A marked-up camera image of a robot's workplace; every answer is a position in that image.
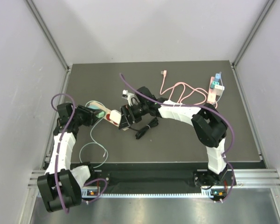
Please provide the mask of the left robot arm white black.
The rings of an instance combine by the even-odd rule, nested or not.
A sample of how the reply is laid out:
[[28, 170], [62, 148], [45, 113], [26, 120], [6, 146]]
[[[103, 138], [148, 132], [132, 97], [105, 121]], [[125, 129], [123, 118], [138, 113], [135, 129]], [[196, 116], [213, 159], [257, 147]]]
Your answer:
[[71, 156], [80, 126], [92, 126], [102, 112], [98, 107], [63, 103], [56, 107], [59, 117], [53, 131], [54, 148], [44, 175], [37, 179], [44, 206], [48, 212], [69, 211], [82, 202], [81, 188], [92, 185], [96, 173], [89, 162], [71, 169]]

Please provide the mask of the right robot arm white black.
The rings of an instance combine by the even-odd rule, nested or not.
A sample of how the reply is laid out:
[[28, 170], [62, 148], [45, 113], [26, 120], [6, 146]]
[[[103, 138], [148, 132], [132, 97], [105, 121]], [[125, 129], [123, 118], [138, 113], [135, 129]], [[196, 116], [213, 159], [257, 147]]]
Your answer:
[[208, 156], [208, 178], [215, 185], [226, 178], [227, 164], [222, 156], [227, 124], [219, 117], [215, 107], [206, 103], [203, 107], [175, 103], [166, 98], [156, 99], [145, 86], [132, 94], [122, 91], [128, 103], [120, 108], [119, 129], [130, 128], [149, 114], [155, 118], [174, 119], [193, 126], [199, 141], [206, 146]]

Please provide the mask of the teal charger plug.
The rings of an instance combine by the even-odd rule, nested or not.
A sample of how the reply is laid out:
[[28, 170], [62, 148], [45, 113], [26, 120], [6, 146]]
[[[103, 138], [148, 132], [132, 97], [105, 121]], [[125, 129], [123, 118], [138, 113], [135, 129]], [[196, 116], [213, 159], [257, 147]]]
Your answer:
[[93, 104], [90, 104], [89, 106], [87, 106], [89, 109], [93, 110], [95, 113], [101, 113], [103, 112], [103, 110], [97, 106], [97, 105], [93, 105]]

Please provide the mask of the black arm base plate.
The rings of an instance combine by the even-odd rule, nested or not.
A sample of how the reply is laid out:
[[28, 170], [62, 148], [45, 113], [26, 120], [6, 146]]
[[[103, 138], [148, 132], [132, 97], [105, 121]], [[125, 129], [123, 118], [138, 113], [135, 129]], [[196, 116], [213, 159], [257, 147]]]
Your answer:
[[177, 183], [182, 182], [191, 187], [231, 186], [236, 184], [231, 171], [224, 171], [222, 175], [211, 174], [208, 170], [96, 170], [91, 172], [86, 183], [98, 178], [105, 179], [109, 186], [119, 183]]

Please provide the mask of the green charger plug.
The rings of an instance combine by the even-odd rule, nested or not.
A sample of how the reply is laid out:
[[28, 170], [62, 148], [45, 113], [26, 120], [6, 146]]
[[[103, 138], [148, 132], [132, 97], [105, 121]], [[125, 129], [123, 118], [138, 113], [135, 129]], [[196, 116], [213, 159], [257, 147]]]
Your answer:
[[103, 118], [104, 116], [105, 116], [105, 111], [101, 111], [96, 115], [97, 118]]

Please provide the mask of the light blue charger plug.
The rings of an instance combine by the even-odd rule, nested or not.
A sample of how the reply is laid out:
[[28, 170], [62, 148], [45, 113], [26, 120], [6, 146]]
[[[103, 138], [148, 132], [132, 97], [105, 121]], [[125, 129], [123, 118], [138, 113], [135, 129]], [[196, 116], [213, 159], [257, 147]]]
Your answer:
[[215, 79], [220, 80], [220, 78], [221, 78], [221, 74], [220, 74], [220, 73], [217, 73], [217, 74], [215, 75]]

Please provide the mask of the white square charger plug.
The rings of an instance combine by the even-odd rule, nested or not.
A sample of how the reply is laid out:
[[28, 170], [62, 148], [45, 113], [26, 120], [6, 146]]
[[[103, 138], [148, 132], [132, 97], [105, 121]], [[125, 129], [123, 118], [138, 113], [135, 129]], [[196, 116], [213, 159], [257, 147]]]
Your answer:
[[121, 113], [117, 110], [112, 110], [109, 116], [110, 120], [115, 124], [119, 125], [121, 121]]

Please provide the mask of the beige power strip red sockets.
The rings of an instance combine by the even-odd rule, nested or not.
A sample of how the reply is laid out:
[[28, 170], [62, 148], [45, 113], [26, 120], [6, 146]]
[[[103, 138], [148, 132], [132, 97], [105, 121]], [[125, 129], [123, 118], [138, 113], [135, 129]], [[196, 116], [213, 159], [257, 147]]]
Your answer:
[[119, 124], [121, 122], [121, 112], [117, 110], [110, 110], [103, 106], [101, 106], [100, 109], [104, 112], [103, 118], [109, 123], [119, 128]]

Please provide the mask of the pink power strip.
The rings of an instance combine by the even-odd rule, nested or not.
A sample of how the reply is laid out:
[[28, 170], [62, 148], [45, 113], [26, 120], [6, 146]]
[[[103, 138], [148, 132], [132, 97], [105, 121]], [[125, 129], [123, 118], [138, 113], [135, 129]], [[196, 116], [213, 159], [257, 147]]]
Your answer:
[[209, 85], [209, 90], [208, 90], [208, 96], [207, 96], [207, 103], [210, 104], [215, 104], [216, 102], [216, 92], [214, 90], [214, 85], [212, 85], [212, 82], [215, 81], [215, 77], [210, 78], [210, 85]]

